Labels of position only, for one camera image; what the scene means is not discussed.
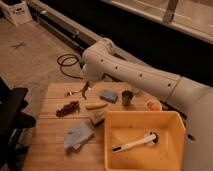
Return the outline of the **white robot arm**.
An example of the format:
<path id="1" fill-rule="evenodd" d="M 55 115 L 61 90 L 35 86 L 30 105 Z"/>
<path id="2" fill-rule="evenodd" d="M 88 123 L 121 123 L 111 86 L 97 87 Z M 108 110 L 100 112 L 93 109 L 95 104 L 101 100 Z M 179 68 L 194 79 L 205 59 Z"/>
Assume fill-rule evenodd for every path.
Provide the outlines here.
<path id="1" fill-rule="evenodd" d="M 213 171 L 213 87 L 184 76 L 114 56 L 115 45 L 99 39 L 83 52 L 88 82 L 108 74 L 157 97 L 187 116 L 181 171 Z"/>

